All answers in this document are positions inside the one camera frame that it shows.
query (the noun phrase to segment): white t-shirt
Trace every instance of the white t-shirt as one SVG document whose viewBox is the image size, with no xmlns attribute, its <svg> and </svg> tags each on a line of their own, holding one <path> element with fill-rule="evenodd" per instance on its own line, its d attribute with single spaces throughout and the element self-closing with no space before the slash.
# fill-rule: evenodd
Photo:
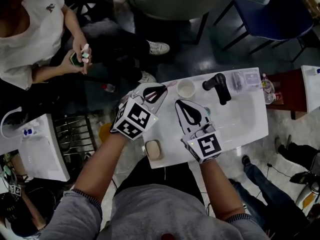
<svg viewBox="0 0 320 240">
<path fill-rule="evenodd" d="M 28 90 L 32 66 L 47 65 L 61 46 L 65 0 L 23 0 L 30 17 L 29 28 L 18 35 L 0 37 L 0 78 Z"/>
</svg>

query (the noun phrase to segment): white sneaker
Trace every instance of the white sneaker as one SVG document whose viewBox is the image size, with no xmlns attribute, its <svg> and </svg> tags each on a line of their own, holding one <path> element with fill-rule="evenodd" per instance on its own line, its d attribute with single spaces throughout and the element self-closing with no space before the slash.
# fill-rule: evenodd
<svg viewBox="0 0 320 240">
<path fill-rule="evenodd" d="M 148 41 L 148 43 L 150 45 L 150 50 L 149 50 L 150 55 L 155 55 L 155 56 L 164 55 L 170 51 L 170 46 L 164 42 Z"/>
<path fill-rule="evenodd" d="M 142 83 L 156 83 L 157 79 L 150 73 L 141 71 L 142 73 L 142 78 L 140 81 L 138 81 L 140 84 Z"/>
</svg>

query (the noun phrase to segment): man in gray shirt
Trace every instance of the man in gray shirt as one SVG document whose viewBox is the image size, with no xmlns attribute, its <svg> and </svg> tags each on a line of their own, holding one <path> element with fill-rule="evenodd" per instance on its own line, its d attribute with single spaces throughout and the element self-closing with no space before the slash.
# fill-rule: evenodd
<svg viewBox="0 0 320 240">
<path fill-rule="evenodd" d="M 144 157 L 115 193 L 111 221 L 101 230 L 101 202 L 126 143 L 120 133 L 109 136 L 65 192 L 41 240 L 269 239 L 214 159 L 200 168 L 216 218 L 207 216 L 187 163 L 151 169 Z"/>
</svg>

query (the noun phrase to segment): white chair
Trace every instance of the white chair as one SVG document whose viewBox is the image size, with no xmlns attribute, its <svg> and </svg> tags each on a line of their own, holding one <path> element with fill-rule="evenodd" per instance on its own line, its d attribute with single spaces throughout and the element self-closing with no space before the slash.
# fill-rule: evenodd
<svg viewBox="0 0 320 240">
<path fill-rule="evenodd" d="M 209 11 L 221 0 L 129 0 L 130 4 L 150 18 L 163 21 L 188 21 L 202 17 L 196 37 L 198 44 L 204 30 Z"/>
</svg>

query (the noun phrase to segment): person in white t-shirt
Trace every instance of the person in white t-shirt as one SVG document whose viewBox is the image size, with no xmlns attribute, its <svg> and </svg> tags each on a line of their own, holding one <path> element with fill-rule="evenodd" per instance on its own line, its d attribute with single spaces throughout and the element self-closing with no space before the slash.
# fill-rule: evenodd
<svg viewBox="0 0 320 240">
<path fill-rule="evenodd" d="M 72 35 L 66 43 L 62 43 L 64 28 Z M 87 43 L 89 62 L 73 66 L 70 56 L 76 52 L 81 62 Z M 0 78 L 24 90 L 64 74 L 86 75 L 92 63 L 107 64 L 126 55 L 140 59 L 169 50 L 167 44 L 140 39 L 109 19 L 81 28 L 64 0 L 0 0 Z M 156 81 L 133 66 L 119 74 L 141 83 Z"/>
</svg>

